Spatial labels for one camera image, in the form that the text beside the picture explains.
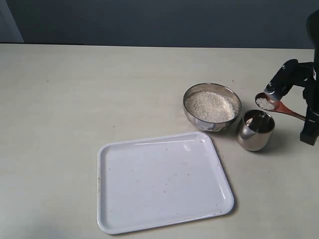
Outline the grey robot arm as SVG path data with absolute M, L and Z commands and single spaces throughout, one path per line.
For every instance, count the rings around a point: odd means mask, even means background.
M 279 102 L 293 86 L 303 87 L 303 99 L 307 110 L 300 141 L 314 145 L 319 136 L 319 12 L 315 11 L 307 18 L 306 29 L 314 45 L 314 60 L 299 62 L 291 59 L 285 62 L 264 93 L 273 101 Z

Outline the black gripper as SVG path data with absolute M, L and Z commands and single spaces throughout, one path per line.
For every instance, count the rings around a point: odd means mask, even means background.
M 264 89 L 272 101 L 280 101 L 293 86 L 293 74 L 298 68 L 302 75 L 304 87 L 303 98 L 310 109 L 307 109 L 300 141 L 314 146 L 319 136 L 319 62 L 299 63 L 297 59 L 285 62 Z

